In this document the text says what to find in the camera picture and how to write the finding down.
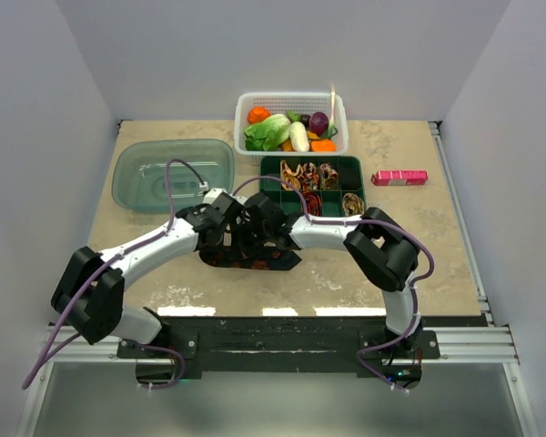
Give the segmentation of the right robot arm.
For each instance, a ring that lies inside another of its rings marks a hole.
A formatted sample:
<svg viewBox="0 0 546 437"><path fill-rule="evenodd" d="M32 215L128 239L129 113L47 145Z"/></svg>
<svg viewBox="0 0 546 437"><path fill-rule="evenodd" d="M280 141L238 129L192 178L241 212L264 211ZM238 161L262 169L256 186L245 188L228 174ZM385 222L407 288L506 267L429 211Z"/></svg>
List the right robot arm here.
<svg viewBox="0 0 546 437"><path fill-rule="evenodd" d="M389 351L409 357L420 345L415 270L420 243L379 208L349 218L285 214L269 197L257 193L236 196L253 229L248 241L261 250L278 249L294 255L303 249L346 251L364 276L382 291Z"/></svg>

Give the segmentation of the dark orange floral tie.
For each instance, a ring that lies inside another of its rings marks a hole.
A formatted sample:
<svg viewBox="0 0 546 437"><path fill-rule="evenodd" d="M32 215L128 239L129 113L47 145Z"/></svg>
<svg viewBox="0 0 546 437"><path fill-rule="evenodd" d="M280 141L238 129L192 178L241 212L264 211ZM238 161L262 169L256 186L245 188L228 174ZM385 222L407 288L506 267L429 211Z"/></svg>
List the dark orange floral tie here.
<svg viewBox="0 0 546 437"><path fill-rule="evenodd" d="M252 255L231 248L203 249L198 254L205 264L225 269L289 271L301 262L301 257L294 251L271 247L265 247Z"/></svg>

